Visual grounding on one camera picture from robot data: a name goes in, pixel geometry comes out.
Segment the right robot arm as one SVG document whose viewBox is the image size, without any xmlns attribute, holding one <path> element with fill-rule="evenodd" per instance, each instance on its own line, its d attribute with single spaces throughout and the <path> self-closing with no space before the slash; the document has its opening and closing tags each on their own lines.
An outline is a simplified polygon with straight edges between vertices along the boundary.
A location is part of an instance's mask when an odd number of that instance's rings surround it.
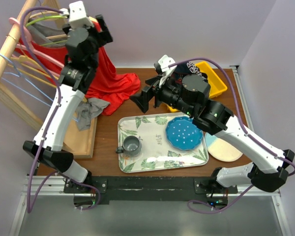
<svg viewBox="0 0 295 236">
<path fill-rule="evenodd" d="M 155 107 L 165 103 L 192 118 L 200 130 L 231 144 L 251 163 L 232 168 L 216 168 L 209 181 L 214 193 L 238 184 L 251 184 L 265 192 L 274 192 L 284 185 L 290 173 L 295 153 L 290 149 L 278 149 L 240 122 L 239 117 L 218 101 L 209 99 L 210 85 L 199 75 L 186 75 L 179 87 L 169 79 L 160 84 L 161 77 L 146 80 L 140 93 L 130 96 L 139 109 L 146 113 L 148 104 L 154 99 Z"/>
</svg>

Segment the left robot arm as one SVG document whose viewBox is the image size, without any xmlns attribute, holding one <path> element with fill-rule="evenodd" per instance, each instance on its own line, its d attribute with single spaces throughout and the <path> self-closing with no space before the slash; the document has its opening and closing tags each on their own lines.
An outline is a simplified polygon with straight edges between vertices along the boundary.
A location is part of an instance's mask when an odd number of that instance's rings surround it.
<svg viewBox="0 0 295 236">
<path fill-rule="evenodd" d="M 63 26 L 68 40 L 58 91 L 41 129 L 33 141 L 23 144 L 23 150 L 33 159 L 70 178 L 81 193 L 91 190 L 91 172 L 62 147 L 70 121 L 95 78 L 99 49 L 113 40 L 103 16 L 95 18 L 98 28 L 88 17 Z"/>
</svg>

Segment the red tank top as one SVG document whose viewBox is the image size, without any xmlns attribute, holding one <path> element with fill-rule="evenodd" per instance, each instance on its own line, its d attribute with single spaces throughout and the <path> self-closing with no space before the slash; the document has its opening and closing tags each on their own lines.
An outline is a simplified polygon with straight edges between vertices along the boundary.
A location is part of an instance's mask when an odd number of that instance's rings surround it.
<svg viewBox="0 0 295 236">
<path fill-rule="evenodd" d="M 32 45 L 36 50 L 64 64 L 64 57 L 67 54 L 64 44 L 47 38 L 63 34 L 62 30 L 47 27 L 41 23 L 35 23 L 28 26 L 27 29 L 32 35 Z M 99 49 L 98 68 L 86 98 L 99 98 L 110 103 L 103 110 L 102 115 L 112 115 L 140 87 L 141 81 L 135 73 L 118 74 L 105 48 Z"/>
</svg>

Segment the dark navy maroon garment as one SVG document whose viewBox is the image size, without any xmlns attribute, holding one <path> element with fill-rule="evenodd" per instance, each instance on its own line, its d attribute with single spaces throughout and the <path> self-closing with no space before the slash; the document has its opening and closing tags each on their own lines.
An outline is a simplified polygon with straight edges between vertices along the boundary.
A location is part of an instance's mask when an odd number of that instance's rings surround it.
<svg viewBox="0 0 295 236">
<path fill-rule="evenodd" d="M 198 75 L 202 78 L 203 81 L 208 83 L 207 74 L 201 72 L 200 69 L 190 61 L 177 65 L 172 74 L 172 77 L 178 84 L 181 84 L 182 79 L 187 75 Z"/>
</svg>

